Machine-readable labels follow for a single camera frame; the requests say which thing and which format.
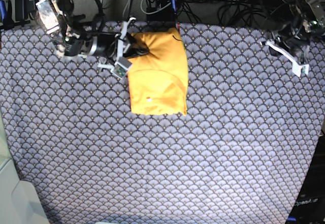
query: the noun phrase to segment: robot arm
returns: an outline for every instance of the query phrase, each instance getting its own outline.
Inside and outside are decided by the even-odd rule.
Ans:
[[[115,76],[123,78],[132,65],[127,58],[149,53],[145,44],[139,43],[127,33],[127,27],[134,18],[122,23],[120,33],[87,31],[74,25],[72,0],[38,0],[36,6],[59,57],[105,57],[111,64],[100,64],[99,67],[109,69]]]

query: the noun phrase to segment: yellow t-shirt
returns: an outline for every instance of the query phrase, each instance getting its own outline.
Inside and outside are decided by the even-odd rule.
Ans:
[[[187,113],[188,65],[186,51],[175,28],[167,33],[139,33],[150,53],[130,59],[128,72],[131,110],[135,114]]]

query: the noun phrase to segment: yellow cloth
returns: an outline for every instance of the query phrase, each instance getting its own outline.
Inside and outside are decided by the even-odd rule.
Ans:
[[[150,54],[132,58],[128,72],[131,110],[135,114],[187,113],[187,57],[175,28],[167,33],[139,33]]]

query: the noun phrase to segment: patterned tablecloth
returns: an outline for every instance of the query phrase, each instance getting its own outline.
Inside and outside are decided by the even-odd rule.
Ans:
[[[59,60],[39,28],[2,34],[10,152],[51,223],[285,222],[324,120],[323,44],[298,78],[260,46],[260,30],[182,24],[181,34],[187,116],[134,115],[127,80],[100,73],[97,58]]]

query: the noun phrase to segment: folded yellow shirt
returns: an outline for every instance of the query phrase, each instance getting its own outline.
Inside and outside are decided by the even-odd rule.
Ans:
[[[167,33],[139,33],[150,53],[130,59],[128,72],[131,110],[135,114],[186,115],[188,65],[186,51],[175,28]]]

